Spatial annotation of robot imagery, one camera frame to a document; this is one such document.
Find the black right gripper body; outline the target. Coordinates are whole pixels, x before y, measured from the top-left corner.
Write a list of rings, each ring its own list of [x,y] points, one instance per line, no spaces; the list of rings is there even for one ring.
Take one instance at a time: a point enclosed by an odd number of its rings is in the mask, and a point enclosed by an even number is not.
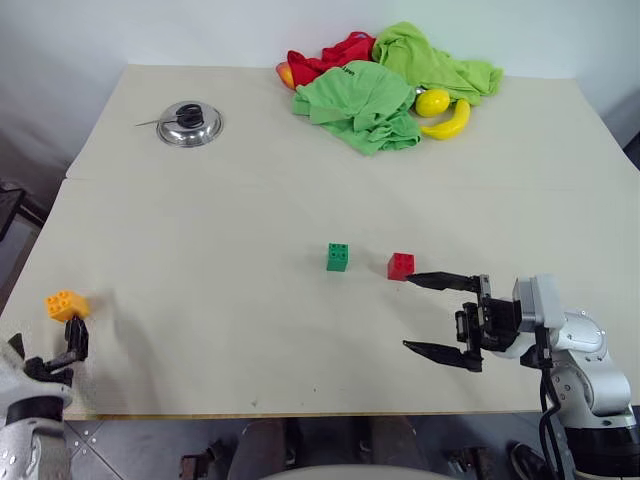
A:
[[[455,313],[456,338],[466,345],[466,353],[505,353],[519,336],[519,303],[493,298],[487,275],[459,276],[453,289],[476,295],[475,303],[466,302]]]

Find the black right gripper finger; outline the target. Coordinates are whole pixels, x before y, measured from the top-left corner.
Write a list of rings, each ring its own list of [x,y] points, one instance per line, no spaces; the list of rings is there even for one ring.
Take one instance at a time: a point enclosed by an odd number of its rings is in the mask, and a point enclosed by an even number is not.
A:
[[[406,281],[422,288],[443,291],[446,289],[479,293],[480,278],[448,272],[414,273],[405,277]]]
[[[451,346],[407,340],[403,341],[403,345],[414,353],[441,365],[462,368],[473,373],[482,371],[483,358],[474,351],[462,352]]]

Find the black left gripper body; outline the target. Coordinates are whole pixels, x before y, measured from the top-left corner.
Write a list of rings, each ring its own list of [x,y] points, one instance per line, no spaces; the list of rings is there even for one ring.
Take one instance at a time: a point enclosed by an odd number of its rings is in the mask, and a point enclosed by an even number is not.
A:
[[[57,383],[72,386],[74,372],[70,367],[75,362],[72,354],[63,354],[50,361],[44,361],[41,357],[32,357],[25,362],[25,374],[36,381],[45,383]]]

